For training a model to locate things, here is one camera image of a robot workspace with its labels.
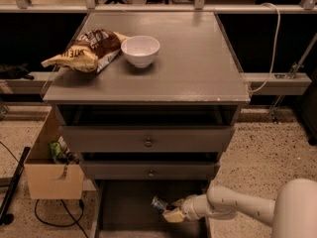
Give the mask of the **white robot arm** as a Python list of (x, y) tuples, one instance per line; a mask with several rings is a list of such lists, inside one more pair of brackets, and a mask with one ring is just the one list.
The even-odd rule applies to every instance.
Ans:
[(231, 219), (241, 212), (271, 228), (271, 238), (317, 238), (317, 182), (298, 178), (281, 187), (276, 200), (233, 191), (210, 184), (207, 192), (190, 195), (166, 210), (167, 222), (202, 217)]

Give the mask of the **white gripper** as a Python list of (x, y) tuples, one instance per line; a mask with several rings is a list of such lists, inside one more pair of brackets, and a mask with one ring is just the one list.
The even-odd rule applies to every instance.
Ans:
[(195, 195), (191, 195), (185, 199), (181, 198), (174, 201), (172, 205), (175, 207), (181, 206), (181, 209), (176, 208), (174, 210), (168, 210), (162, 216), (169, 223), (180, 223), (183, 222), (185, 218), (190, 221), (199, 220), (200, 217), (196, 213), (194, 199)]

